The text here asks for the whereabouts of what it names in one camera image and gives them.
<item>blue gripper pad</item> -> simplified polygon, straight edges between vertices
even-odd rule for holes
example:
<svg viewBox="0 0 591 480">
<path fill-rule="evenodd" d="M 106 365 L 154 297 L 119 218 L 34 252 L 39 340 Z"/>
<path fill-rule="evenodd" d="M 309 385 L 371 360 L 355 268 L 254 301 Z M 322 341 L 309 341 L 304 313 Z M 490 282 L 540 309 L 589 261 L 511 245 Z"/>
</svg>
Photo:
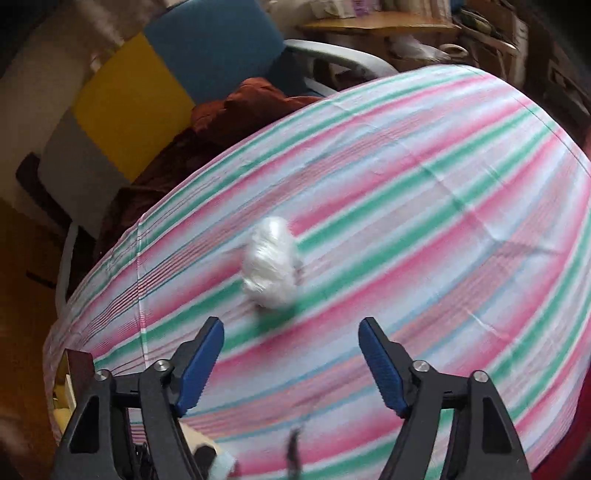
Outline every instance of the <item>blue gripper pad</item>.
<svg viewBox="0 0 591 480">
<path fill-rule="evenodd" d="M 197 352 L 187 364 L 180 379 L 180 393 L 176 403 L 176 409 L 180 417 L 185 415 L 188 409 L 197 405 L 207 379 L 216 363 L 217 356 L 222 350 L 223 341 L 223 323 L 216 319 L 202 340 Z"/>
<path fill-rule="evenodd" d="M 399 417 L 403 417 L 408 405 L 403 396 L 402 378 L 366 319 L 359 324 L 359 347 L 384 403 Z"/>
</svg>

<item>wooden floor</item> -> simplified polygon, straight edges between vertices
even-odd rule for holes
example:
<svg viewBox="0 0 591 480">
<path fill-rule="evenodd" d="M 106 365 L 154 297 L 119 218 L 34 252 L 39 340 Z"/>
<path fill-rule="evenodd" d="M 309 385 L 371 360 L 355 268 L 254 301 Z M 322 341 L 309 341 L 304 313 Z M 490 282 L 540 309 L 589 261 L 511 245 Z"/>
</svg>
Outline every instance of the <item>wooden floor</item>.
<svg viewBox="0 0 591 480">
<path fill-rule="evenodd" d="M 48 472 L 56 445 L 44 398 L 41 351 L 56 310 L 54 290 L 30 277 L 56 281 L 60 240 L 1 200 L 0 223 L 0 415 L 18 419 L 15 424 Z"/>
</svg>

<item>green stripe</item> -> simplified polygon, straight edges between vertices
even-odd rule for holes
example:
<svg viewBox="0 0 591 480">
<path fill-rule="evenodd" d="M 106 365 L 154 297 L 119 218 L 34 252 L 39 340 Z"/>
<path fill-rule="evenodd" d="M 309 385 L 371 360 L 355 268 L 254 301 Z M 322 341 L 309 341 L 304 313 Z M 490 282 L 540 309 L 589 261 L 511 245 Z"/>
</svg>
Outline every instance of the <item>green stripe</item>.
<svg viewBox="0 0 591 480">
<path fill-rule="evenodd" d="M 447 83 L 449 80 L 453 82 L 458 81 L 459 79 L 463 79 L 466 77 L 472 76 L 470 74 L 463 74 L 463 75 L 456 75 L 444 80 L 436 80 L 433 82 L 427 82 L 427 83 L 422 83 L 419 85 L 415 85 L 413 87 L 409 87 L 407 89 L 404 90 L 398 90 L 396 92 L 389 92 L 386 95 L 383 95 L 381 97 L 377 97 L 375 99 L 373 99 L 371 102 L 367 102 L 364 103 L 363 105 L 358 106 L 357 108 L 353 108 L 353 109 L 349 109 L 346 111 L 341 112 L 340 114 L 338 114 L 336 117 L 330 118 L 328 120 L 325 120 L 317 125 L 314 125 L 311 128 L 306 129 L 303 132 L 298 133 L 297 135 L 293 136 L 293 137 L 289 137 L 288 140 L 284 141 L 282 144 L 280 144 L 279 146 L 275 147 L 273 150 L 268 151 L 265 156 L 258 158 L 257 160 L 254 160 L 252 162 L 250 162 L 249 164 L 247 164 L 246 166 L 242 166 L 240 167 L 238 170 L 236 170 L 236 172 L 232 173 L 231 175 L 227 176 L 226 178 L 224 178 L 224 180 L 222 180 L 222 182 L 217 185 L 216 187 L 214 187 L 212 190 L 210 190 L 208 193 L 205 193 L 203 195 L 201 195 L 200 197 L 198 197 L 196 200 L 192 200 L 190 203 L 188 203 L 187 205 L 183 206 L 183 209 L 180 209 L 174 216 L 169 216 L 166 223 L 163 222 L 163 224 L 158 228 L 155 229 L 153 231 L 150 232 L 150 236 L 148 236 L 148 239 L 153 239 L 153 238 L 158 238 L 158 236 L 160 236 L 164 231 L 166 231 L 168 228 L 170 228 L 172 225 L 174 225 L 175 223 L 177 223 L 178 221 L 180 221 L 180 219 L 182 219 L 184 216 L 187 215 L 187 212 L 190 212 L 191 210 L 194 210 L 195 208 L 197 208 L 201 203 L 205 202 L 206 200 L 208 200 L 209 198 L 211 198 L 212 196 L 214 196 L 215 194 L 217 194 L 220 190 L 222 190 L 223 188 L 227 187 L 228 185 L 230 185 L 231 183 L 233 183 L 234 181 L 236 181 L 237 179 L 240 178 L 240 176 L 243 176 L 245 173 L 247 173 L 250 170 L 253 170 L 254 167 L 256 167 L 257 165 L 260 165 L 261 163 L 264 163 L 265 161 L 267 161 L 267 159 L 271 158 L 273 155 L 276 155 L 278 153 L 280 153 L 282 150 L 285 150 L 286 148 L 288 148 L 290 145 L 292 145 L 295 142 L 299 142 L 303 139 L 305 139 L 306 137 L 309 137 L 313 134 L 317 134 L 319 132 L 319 130 L 321 129 L 325 129 L 329 126 L 331 126 L 331 124 L 334 124 L 335 122 L 340 122 L 348 117 L 350 117 L 351 115 L 355 115 L 355 114 L 359 114 L 365 110 L 371 110 L 372 108 L 379 106 L 379 104 L 384 103 L 385 101 L 388 100 L 394 100 L 400 96 L 404 96 L 404 95 L 408 95 L 410 93 L 416 92 L 418 90 L 421 89 L 425 89 L 425 88 L 429 88 L 432 86 L 438 86 L 438 85 L 443 85 L 445 83 Z M 343 98 L 353 95 L 354 93 L 356 93 L 354 90 L 352 90 L 349 93 L 345 93 L 343 94 L 343 96 L 339 96 L 338 100 L 342 100 Z M 325 102 L 321 102 L 318 104 L 318 106 L 320 105 L 331 105 L 329 103 L 325 103 Z M 286 125 L 289 125 L 290 123 L 294 122 L 296 119 L 293 119 L 291 117 L 288 117 L 288 119 L 285 121 Z M 233 152 L 231 155 L 227 156 L 224 160 L 222 160 L 219 164 L 228 161 L 228 159 L 230 158 L 234 158 L 236 155 L 238 155 L 239 153 L 242 152 L 242 150 L 244 148 L 251 148 L 253 146 L 255 146 L 257 143 L 261 142 L 266 135 L 268 135 L 269 132 L 265 132 L 264 134 L 262 134 L 260 137 L 256 137 L 255 139 L 253 139 L 251 142 L 249 142 L 247 145 L 244 145 L 241 149 Z M 206 174 L 209 172 L 205 171 L 203 172 L 198 178 L 202 179 L 206 176 Z M 185 195 L 187 193 L 187 188 L 189 188 L 188 186 L 185 187 L 183 190 L 177 192 L 176 194 L 174 194 L 170 199 L 167 199 L 167 202 L 165 204 L 163 204 L 161 207 L 163 207 L 164 205 L 169 204 L 175 196 L 177 195 Z M 140 240 L 140 243 L 143 245 L 142 248 L 139 248 L 137 251 L 132 249 L 129 251 L 129 253 L 127 253 L 124 257 L 121 257 L 120 259 L 117 260 L 117 263 L 119 265 L 121 265 L 121 267 L 117 270 L 116 273 L 111 274 L 109 276 L 109 278 L 107 278 L 98 288 L 96 288 L 92 294 L 90 294 L 90 296 L 88 297 L 88 301 L 79 309 L 79 311 L 75 314 L 75 316 L 78 316 L 80 314 L 80 312 L 86 307 L 86 305 L 88 304 L 88 302 L 90 302 L 90 299 L 93 299 L 98 292 L 100 292 L 103 288 L 105 288 L 105 286 L 107 285 L 107 283 L 110 281 L 110 279 L 112 277 L 115 277 L 119 274 L 119 272 L 124 268 L 125 265 L 127 265 L 127 263 L 133 259 L 134 256 L 136 256 L 138 253 L 141 253 L 143 250 L 146 249 L 146 247 L 151 243 L 151 240 L 147 240 L 146 238 L 142 238 Z M 120 245 L 117 250 L 115 252 L 113 252 L 112 256 L 117 256 L 119 254 L 119 250 L 121 248 L 122 245 Z M 102 266 L 99 270 L 97 270 L 97 272 L 95 272 L 91 278 L 89 279 L 88 282 L 90 282 L 95 275 L 97 275 L 101 270 L 102 270 Z"/>
<path fill-rule="evenodd" d="M 466 76 L 474 76 L 474 75 L 475 75 L 474 72 L 471 72 L 470 75 L 466 75 L 465 73 L 463 73 L 462 75 L 457 74 L 457 75 L 451 77 L 451 79 L 456 80 L 458 78 L 463 78 Z M 211 175 L 213 172 L 218 170 L 225 163 L 227 163 L 228 161 L 230 161 L 231 159 L 233 159 L 237 156 L 242 155 L 245 149 L 251 148 L 254 145 L 257 145 L 260 142 L 266 140 L 267 138 L 274 137 L 274 136 L 278 135 L 280 133 L 280 130 L 286 129 L 290 125 L 292 125 L 293 123 L 299 122 L 301 120 L 302 116 L 310 116 L 310 115 L 317 113 L 318 110 L 326 109 L 329 106 L 333 106 L 333 103 L 332 103 L 333 100 L 337 100 L 340 102 L 340 101 L 346 100 L 347 98 L 350 98 L 350 97 L 354 97 L 354 96 L 358 96 L 358 95 L 365 95 L 368 92 L 371 92 L 372 90 L 383 87 L 384 85 L 388 85 L 388 86 L 396 85 L 399 82 L 402 82 L 404 80 L 408 80 L 409 77 L 411 77 L 411 76 L 393 76 L 393 77 L 388 78 L 387 81 L 369 83 L 365 87 L 362 87 L 360 89 L 352 89 L 348 92 L 343 92 L 338 97 L 336 97 L 334 99 L 331 99 L 331 100 L 328 100 L 325 102 L 317 102 L 315 104 L 312 104 L 306 110 L 301 110 L 299 113 L 296 113 L 295 115 L 290 115 L 288 118 L 285 119 L 285 121 L 283 121 L 277 125 L 274 125 L 269 130 L 263 132 L 260 136 L 253 139 L 252 142 L 249 142 L 248 144 L 241 146 L 236 151 L 234 151 L 230 155 L 228 155 L 226 158 L 220 160 L 218 163 L 214 164 L 211 168 L 204 171 L 201 175 L 199 175 L 198 177 L 193 179 L 193 181 L 191 183 L 189 183 L 189 185 L 187 185 L 187 187 L 194 187 L 194 186 L 199 185 L 203 181 L 203 179 L 207 178 L 209 175 Z M 168 203 L 170 203 L 172 200 L 174 200 L 179 195 L 182 195 L 182 192 L 177 192 L 174 195 L 172 195 L 169 199 L 167 199 L 166 203 L 163 203 L 158 209 L 156 209 L 154 212 L 152 212 L 152 214 L 150 214 L 150 216 L 148 217 L 147 220 L 149 221 L 154 215 L 156 215 L 157 213 L 160 213 L 160 210 L 164 206 L 166 206 Z"/>
<path fill-rule="evenodd" d="M 582 235 L 582 239 L 589 238 L 591 235 L 591 215 L 587 218 L 587 224 L 584 229 L 584 233 Z M 544 314 L 540 317 L 536 323 L 531 326 L 530 331 L 528 332 L 528 337 L 530 341 L 522 341 L 519 344 L 519 347 L 516 348 L 515 353 L 516 355 L 513 357 L 523 358 L 525 354 L 532 348 L 533 344 L 539 337 L 541 336 L 541 331 L 543 330 L 544 326 L 547 326 L 548 323 L 548 316 L 546 315 L 548 312 L 556 313 L 556 305 L 554 303 L 560 303 L 562 299 L 564 299 L 565 284 L 571 284 L 573 281 L 573 274 L 580 270 L 582 265 L 583 258 L 588 253 L 588 248 L 585 248 L 589 245 L 589 242 L 582 241 L 579 244 L 579 249 L 577 250 L 577 254 L 575 260 L 571 264 L 571 267 L 564 278 L 563 284 L 560 286 L 558 293 L 556 296 L 552 298 L 551 305 L 547 307 L 544 311 Z M 544 375 L 541 377 L 540 381 L 536 383 L 536 385 L 530 390 L 526 398 L 520 402 L 516 407 L 509 410 L 509 414 L 513 421 L 516 421 L 517 418 L 527 409 L 529 405 L 533 403 L 533 401 L 542 393 L 546 388 L 549 381 L 554 377 L 555 373 L 560 369 L 560 365 L 567 360 L 567 356 L 573 347 L 574 343 L 579 338 L 581 329 L 585 323 L 585 320 L 588 317 L 589 309 L 591 308 L 591 291 L 587 295 L 583 308 L 579 312 L 577 317 L 577 322 L 574 328 L 571 330 L 569 334 L 567 342 L 562 346 L 560 352 L 556 356 L 556 358 L 552 361 L 550 366 L 546 369 Z M 499 366 L 494 372 L 491 374 L 492 377 L 495 377 L 497 381 L 502 381 L 506 376 L 509 374 L 508 368 L 506 368 L 506 363 L 501 364 L 503 367 Z M 444 410 L 441 414 L 441 422 L 440 428 L 447 428 L 451 423 L 453 418 L 451 410 Z M 385 445 L 380 445 L 379 447 L 370 450 L 369 452 L 363 453 L 359 456 L 355 456 L 353 458 L 349 458 L 347 460 L 343 460 L 341 462 L 332 464 L 327 466 L 323 469 L 318 471 L 306 472 L 304 474 L 305 478 L 338 478 L 346 473 L 354 472 L 358 469 L 364 468 L 368 465 L 376 464 L 378 462 L 385 462 L 386 458 L 389 456 L 393 447 L 393 443 L 388 443 Z M 437 465 L 434 465 L 429 468 L 427 471 L 427 475 L 425 476 L 425 480 L 437 480 L 441 475 L 443 470 L 443 462 L 440 462 Z"/>
<path fill-rule="evenodd" d="M 359 260 L 355 265 L 344 270 L 336 278 L 327 281 L 324 287 L 315 288 L 313 291 L 299 297 L 297 304 L 293 308 L 287 311 L 266 311 L 261 313 L 259 319 L 254 322 L 254 326 L 250 326 L 242 332 L 228 337 L 224 342 L 222 351 L 229 352 L 244 343 L 250 342 L 261 335 L 266 335 L 267 333 L 284 326 L 295 316 L 299 316 L 307 310 L 326 302 L 335 294 L 349 288 L 352 284 L 359 282 L 367 275 L 391 262 L 392 259 L 399 257 L 406 251 L 412 249 L 414 245 L 432 235 L 443 225 L 457 217 L 459 213 L 462 213 L 466 204 L 476 202 L 491 188 L 498 185 L 498 179 L 507 176 L 519 164 L 519 161 L 522 160 L 525 155 L 528 155 L 546 135 L 548 135 L 548 131 L 544 129 L 532 137 L 525 145 L 523 145 L 523 147 L 513 153 L 513 155 L 509 156 L 497 169 L 499 177 L 495 178 L 492 176 L 486 176 L 477 181 L 465 194 L 461 195 L 459 198 L 451 199 L 445 207 L 431 215 L 425 222 L 410 229 L 389 244 L 384 245 L 379 251 Z M 470 142 L 462 146 L 459 149 L 459 152 L 456 150 L 453 154 L 449 154 L 446 157 L 453 155 L 454 160 L 457 161 L 461 157 L 471 155 L 483 143 L 484 142 L 479 142 L 476 144 L 475 141 Z M 433 174 L 425 169 L 416 172 L 412 176 L 422 176 L 424 181 L 433 178 Z M 386 196 L 387 198 L 383 202 L 376 205 L 372 199 L 370 202 L 365 203 L 359 208 L 365 209 L 367 212 L 376 211 L 380 205 L 386 201 L 393 201 L 402 193 L 403 192 L 398 189 L 398 184 L 394 184 L 378 197 L 382 200 L 384 196 Z M 330 229 L 331 225 L 329 224 L 325 229 L 316 232 L 316 244 L 324 243 L 327 240 L 327 237 L 330 237 L 332 234 Z"/>
<path fill-rule="evenodd" d="M 307 239 L 301 244 L 300 248 L 305 252 L 326 242 L 328 239 L 333 238 L 335 235 L 341 233 L 345 226 L 350 226 L 352 223 L 364 218 L 371 211 L 380 208 L 386 202 L 392 202 L 396 198 L 404 195 L 406 192 L 415 188 L 417 185 L 429 181 L 433 178 L 433 173 L 436 171 L 441 173 L 445 169 L 457 164 L 460 158 L 469 158 L 475 150 L 480 148 L 483 144 L 491 142 L 495 137 L 500 136 L 511 129 L 515 128 L 523 120 L 530 118 L 530 111 L 520 111 L 519 114 L 514 115 L 509 120 L 500 124 L 499 126 L 492 128 L 485 132 L 483 135 L 473 138 L 469 142 L 455 148 L 451 152 L 447 153 L 443 157 L 433 162 L 431 170 L 422 168 L 421 170 L 414 171 L 408 176 L 402 178 L 400 181 L 396 181 L 392 186 L 386 190 L 380 192 L 375 197 L 369 199 L 367 202 L 357 205 L 351 210 L 347 211 L 342 217 L 332 222 L 325 224 L 322 228 L 314 231 Z M 508 157 L 503 163 L 503 166 L 499 168 L 499 175 L 502 176 L 515 167 L 522 160 L 523 156 L 532 149 L 540 139 L 547 135 L 548 131 L 544 129 L 538 135 L 531 138 L 528 143 L 517 150 L 513 155 Z M 472 202 L 477 199 L 480 195 L 484 194 L 488 189 L 497 184 L 498 178 L 486 176 L 480 182 L 476 183 L 468 193 L 466 194 L 466 202 Z M 392 257 L 395 257 L 419 241 L 421 238 L 435 231 L 443 222 L 449 221 L 458 212 L 458 199 L 452 199 L 448 205 L 439 210 L 435 215 L 431 216 L 428 221 L 421 225 L 418 225 L 410 232 L 406 233 L 400 239 L 392 242 L 383 250 L 370 255 L 363 261 L 358 262 L 347 271 L 343 272 L 340 277 L 329 281 L 324 288 L 315 289 L 306 295 L 303 295 L 298 299 L 298 303 L 283 311 L 266 312 L 261 315 L 259 321 L 255 322 L 254 326 L 251 326 L 242 332 L 235 334 L 234 336 L 227 337 L 224 342 L 223 351 L 228 352 L 233 348 L 243 345 L 246 342 L 253 340 L 254 338 L 264 335 L 280 326 L 284 325 L 295 315 L 302 314 L 306 310 L 313 308 L 314 306 L 326 301 L 326 299 L 337 293 L 338 291 L 346 288 L 349 284 L 358 281 L 363 276 L 369 274 L 372 270 L 380 267 L 384 263 L 388 262 Z M 220 294 L 225 292 L 226 289 L 232 290 L 234 294 L 240 292 L 242 280 L 237 278 L 234 282 L 223 287 L 218 292 L 215 292 L 212 296 L 206 297 L 201 302 L 189 307 L 187 310 L 181 312 L 173 319 L 162 323 L 149 332 L 147 332 L 145 341 L 152 341 L 154 339 L 162 338 L 168 332 L 171 332 L 178 328 L 180 325 L 193 322 L 197 318 L 201 318 L 206 314 L 211 313 L 213 308 L 217 306 L 221 301 Z M 223 298 L 228 299 L 230 295 L 224 294 Z M 110 361 L 114 361 L 121 355 L 126 354 L 129 351 L 127 345 L 122 345 L 116 348 L 111 353 L 107 354 L 103 359 L 97 361 L 99 365 L 106 365 Z"/>
<path fill-rule="evenodd" d="M 452 83 L 456 82 L 462 78 L 468 77 L 470 75 L 458 75 L 455 76 L 453 78 L 451 78 Z M 362 112 L 366 112 L 369 113 L 371 110 L 373 110 L 374 108 L 378 108 L 380 107 L 383 103 L 385 102 L 389 102 L 391 100 L 396 100 L 397 98 L 400 97 L 404 97 L 407 95 L 410 95 L 411 93 L 415 93 L 418 92 L 419 90 L 423 90 L 426 88 L 430 88 L 430 87 L 435 87 L 435 86 L 440 86 L 443 85 L 445 83 L 448 83 L 449 79 L 445 79 L 445 80 L 436 80 L 436 81 L 431 81 L 431 82 L 426 82 L 426 83 L 422 83 L 419 85 L 413 85 L 412 87 L 403 89 L 403 90 L 397 90 L 396 92 L 389 92 L 386 95 L 382 95 L 380 97 L 376 97 L 374 99 L 372 99 L 371 102 L 367 102 L 364 103 L 362 105 L 359 105 L 355 108 L 349 108 L 345 111 L 341 111 L 340 114 L 329 118 L 327 120 L 322 121 L 319 124 L 315 124 L 312 127 L 309 127 L 301 132 L 298 132 L 297 134 L 295 134 L 292 137 L 289 137 L 288 140 L 280 143 L 279 145 L 277 145 L 276 147 L 268 150 L 264 156 L 258 157 L 256 160 L 251 161 L 250 163 L 246 164 L 246 165 L 242 165 L 239 168 L 237 168 L 236 170 L 234 170 L 231 174 L 228 174 L 218 185 L 216 185 L 212 190 L 210 190 L 207 193 L 204 193 L 203 195 L 199 196 L 197 199 L 192 200 L 188 206 L 186 206 L 184 208 L 184 210 L 180 210 L 179 212 L 177 212 L 174 216 L 170 216 L 168 218 L 168 221 L 166 224 L 164 224 L 163 226 L 160 226 L 159 228 L 156 228 L 154 230 L 150 231 L 150 239 L 154 239 L 159 237 L 162 233 L 164 233 L 171 225 L 178 223 L 184 216 L 187 215 L 188 212 L 194 210 L 195 208 L 197 208 L 199 205 L 201 205 L 202 203 L 206 202 L 207 200 L 209 200 L 211 197 L 213 197 L 214 195 L 218 194 L 221 190 L 223 190 L 224 188 L 228 187 L 228 185 L 231 185 L 232 183 L 236 182 L 237 180 L 239 180 L 241 177 L 243 177 L 247 172 L 254 170 L 255 167 L 265 163 L 267 160 L 269 160 L 272 157 L 275 157 L 276 155 L 280 154 L 281 152 L 285 151 L 286 149 L 288 149 L 290 146 L 292 146 L 295 143 L 299 143 L 302 142 L 308 138 L 310 138 L 313 135 L 318 135 L 320 133 L 320 131 L 323 131 L 325 129 L 328 129 L 332 126 L 334 126 L 335 124 L 339 124 L 342 121 L 345 121 L 349 118 L 351 118 L 354 115 L 360 114 Z M 253 140 L 253 144 L 257 143 L 259 140 Z M 234 157 L 237 157 L 239 155 L 238 152 L 233 152 L 232 154 L 228 155 L 223 161 L 229 161 Z"/>
</svg>

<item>blue chair cushion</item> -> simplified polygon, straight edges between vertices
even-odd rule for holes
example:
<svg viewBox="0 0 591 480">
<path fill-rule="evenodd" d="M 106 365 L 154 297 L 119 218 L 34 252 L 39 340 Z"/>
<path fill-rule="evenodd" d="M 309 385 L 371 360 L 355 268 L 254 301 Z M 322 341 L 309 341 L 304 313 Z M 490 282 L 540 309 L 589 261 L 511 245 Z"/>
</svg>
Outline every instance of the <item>blue chair cushion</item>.
<svg viewBox="0 0 591 480">
<path fill-rule="evenodd" d="M 196 105 L 224 99 L 247 78 L 274 73 L 284 49 L 256 0 L 189 0 L 144 34 Z"/>
</svg>

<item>brown blanket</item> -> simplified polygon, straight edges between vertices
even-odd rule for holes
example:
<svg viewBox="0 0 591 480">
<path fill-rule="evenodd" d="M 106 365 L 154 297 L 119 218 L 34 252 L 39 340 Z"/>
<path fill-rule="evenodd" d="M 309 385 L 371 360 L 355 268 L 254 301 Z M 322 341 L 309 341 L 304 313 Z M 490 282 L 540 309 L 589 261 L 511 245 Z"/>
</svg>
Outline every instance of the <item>brown blanket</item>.
<svg viewBox="0 0 591 480">
<path fill-rule="evenodd" d="M 120 189 L 103 220 L 95 262 L 170 190 L 227 148 L 318 97 L 287 98 L 263 78 L 244 80 L 226 100 L 199 105 L 191 128 L 174 137 L 144 172 Z"/>
</svg>

